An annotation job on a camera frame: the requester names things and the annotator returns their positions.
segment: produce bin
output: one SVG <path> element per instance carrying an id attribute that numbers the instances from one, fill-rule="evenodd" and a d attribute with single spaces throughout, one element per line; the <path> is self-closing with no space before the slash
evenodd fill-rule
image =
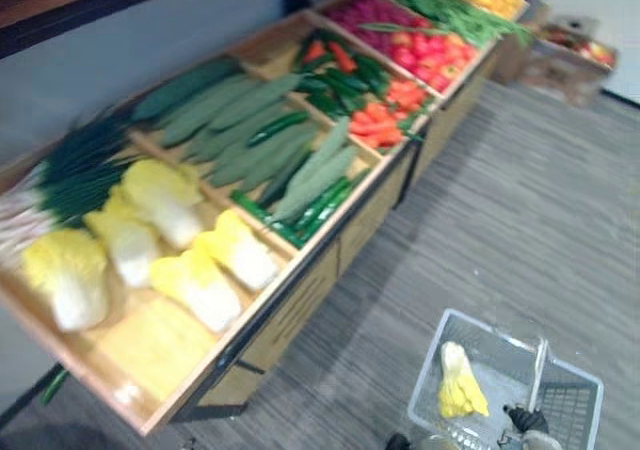
<path id="1" fill-rule="evenodd" d="M 473 414 L 444 419 L 438 410 L 442 381 L 440 349 L 447 341 L 462 345 L 489 402 L 489 417 Z M 430 432 L 452 437 L 462 448 L 497 450 L 512 429 L 503 406 L 526 405 L 534 381 L 536 348 L 461 312 L 445 311 L 431 342 L 409 403 L 409 417 Z M 537 406 L 549 432 L 567 450 L 592 450 L 595 444 L 602 382 L 557 358 L 547 356 Z"/>
<path id="2" fill-rule="evenodd" d="M 547 40 L 546 35 L 560 31 L 571 36 L 572 45 L 585 48 L 595 44 L 610 56 L 610 63 L 602 63 L 587 54 Z M 520 72 L 518 80 L 535 90 L 569 105 L 589 105 L 600 92 L 606 79 L 615 69 L 617 51 L 608 45 L 588 40 L 554 25 L 546 25 L 541 37 Z"/>

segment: white wall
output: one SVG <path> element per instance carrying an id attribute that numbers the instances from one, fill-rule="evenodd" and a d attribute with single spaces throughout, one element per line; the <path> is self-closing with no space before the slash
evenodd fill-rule
<path id="1" fill-rule="evenodd" d="M 600 20 L 596 38 L 620 51 L 619 66 L 606 88 L 640 103 L 640 0 L 546 0 L 555 14 Z"/>

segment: black baseboard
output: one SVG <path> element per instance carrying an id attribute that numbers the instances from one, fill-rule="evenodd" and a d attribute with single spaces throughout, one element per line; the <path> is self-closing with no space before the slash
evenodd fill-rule
<path id="1" fill-rule="evenodd" d="M 45 388 L 49 386 L 51 381 L 60 373 L 62 365 L 56 363 L 33 387 L 27 390 L 18 398 L 13 405 L 0 414 L 0 430 L 2 430 L 15 416 L 20 413 L 31 401 L 38 396 Z"/>
<path id="2" fill-rule="evenodd" d="M 623 97 L 622 95 L 618 95 L 617 93 L 605 89 L 602 89 L 602 94 L 606 95 L 609 98 L 613 98 L 614 100 L 618 100 L 619 102 L 622 102 L 626 105 L 629 105 L 630 107 L 640 110 L 640 103 L 631 100 L 630 98 Z"/>

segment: red chili pepper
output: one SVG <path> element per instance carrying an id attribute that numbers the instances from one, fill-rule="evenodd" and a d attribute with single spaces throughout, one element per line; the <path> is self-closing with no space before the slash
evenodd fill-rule
<path id="1" fill-rule="evenodd" d="M 329 42 L 329 49 L 333 52 L 340 70 L 345 73 L 353 72 L 358 66 L 342 46 L 337 42 Z"/>

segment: yellow napa cabbage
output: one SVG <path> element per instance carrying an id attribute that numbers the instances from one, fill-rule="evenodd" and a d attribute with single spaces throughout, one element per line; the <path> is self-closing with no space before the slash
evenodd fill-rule
<path id="1" fill-rule="evenodd" d="M 88 232 L 55 230 L 25 249 L 22 258 L 29 284 L 50 302 L 60 330 L 84 330 L 106 317 L 107 257 Z"/>

